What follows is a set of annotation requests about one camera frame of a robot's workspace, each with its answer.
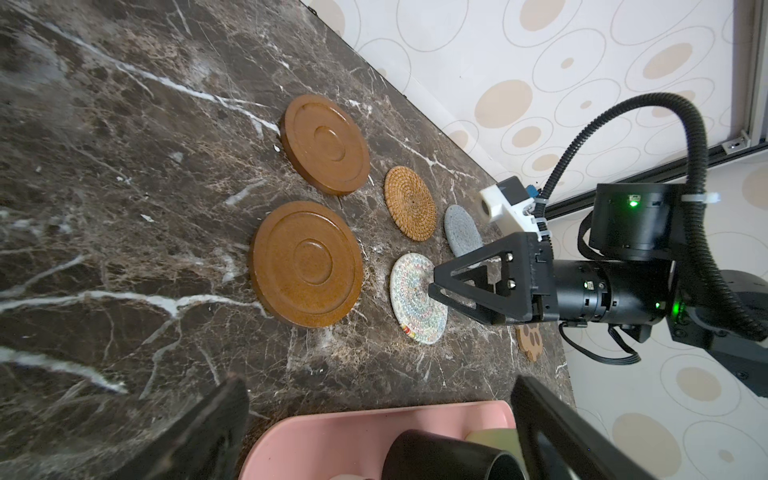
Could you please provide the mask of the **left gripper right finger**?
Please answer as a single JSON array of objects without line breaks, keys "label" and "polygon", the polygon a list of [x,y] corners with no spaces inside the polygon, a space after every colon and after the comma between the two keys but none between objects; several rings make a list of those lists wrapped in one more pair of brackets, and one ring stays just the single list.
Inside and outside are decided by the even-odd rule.
[{"label": "left gripper right finger", "polygon": [[510,401],[530,479],[652,477],[536,378],[518,377]]}]

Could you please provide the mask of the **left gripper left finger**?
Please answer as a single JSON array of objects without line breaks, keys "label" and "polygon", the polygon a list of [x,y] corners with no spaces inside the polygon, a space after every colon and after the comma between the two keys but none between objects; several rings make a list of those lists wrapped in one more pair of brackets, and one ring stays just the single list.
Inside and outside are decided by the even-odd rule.
[{"label": "left gripper left finger", "polygon": [[232,479],[249,417],[244,380],[232,375],[112,479]]}]

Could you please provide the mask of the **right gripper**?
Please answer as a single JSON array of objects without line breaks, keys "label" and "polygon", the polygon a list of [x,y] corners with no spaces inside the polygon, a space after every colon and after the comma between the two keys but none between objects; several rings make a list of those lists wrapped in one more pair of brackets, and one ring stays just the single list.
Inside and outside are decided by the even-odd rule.
[{"label": "right gripper", "polygon": [[530,232],[435,267],[428,295],[487,326],[560,319],[551,243]]}]

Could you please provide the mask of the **blue woven coaster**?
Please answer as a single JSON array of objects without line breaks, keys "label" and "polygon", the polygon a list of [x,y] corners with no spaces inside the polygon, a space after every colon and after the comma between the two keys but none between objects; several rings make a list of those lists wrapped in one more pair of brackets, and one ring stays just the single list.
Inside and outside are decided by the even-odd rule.
[{"label": "blue woven coaster", "polygon": [[444,215],[444,232],[455,257],[483,246],[482,237],[471,215],[459,205],[450,205]]}]

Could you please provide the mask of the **woven rattan coaster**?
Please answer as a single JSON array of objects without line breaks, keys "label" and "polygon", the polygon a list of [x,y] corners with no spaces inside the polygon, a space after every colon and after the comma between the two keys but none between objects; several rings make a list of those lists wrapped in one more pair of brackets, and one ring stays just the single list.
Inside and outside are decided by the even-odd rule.
[{"label": "woven rattan coaster", "polygon": [[384,196],[397,227],[411,240],[423,242],[432,237],[437,225],[437,209],[424,180],[412,169],[396,166],[385,177]]}]

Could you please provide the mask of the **brown wooden coaster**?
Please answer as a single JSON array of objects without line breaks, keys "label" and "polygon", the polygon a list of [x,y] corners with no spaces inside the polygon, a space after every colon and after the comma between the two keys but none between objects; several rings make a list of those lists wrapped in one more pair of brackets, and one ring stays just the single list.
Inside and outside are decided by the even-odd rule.
[{"label": "brown wooden coaster", "polygon": [[343,196],[368,180],[370,153],[361,130],[326,97],[294,98],[280,119],[279,131],[288,160],[318,190]]},{"label": "brown wooden coaster", "polygon": [[249,267],[265,309],[305,328],[339,322],[362,289],[355,236],[339,215],[311,201],[289,202],[267,215],[251,242]]}]

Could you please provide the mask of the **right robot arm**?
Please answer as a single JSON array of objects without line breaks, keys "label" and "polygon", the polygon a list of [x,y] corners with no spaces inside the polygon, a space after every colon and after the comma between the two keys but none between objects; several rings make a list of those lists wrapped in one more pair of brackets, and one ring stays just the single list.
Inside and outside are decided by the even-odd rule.
[{"label": "right robot arm", "polygon": [[[609,183],[596,189],[576,237],[580,258],[558,260],[545,216],[572,159],[612,120],[661,107],[680,120],[687,142],[682,184]],[[622,355],[639,362],[635,343],[666,323],[673,340],[706,351],[753,394],[767,393],[767,285],[719,268],[705,234],[708,148],[703,118],[681,95],[641,94],[611,107],[571,142],[544,187],[532,193],[511,178],[484,191],[492,221],[510,213],[516,229],[437,266],[428,294],[483,325],[554,322],[560,332],[602,323]]]}]

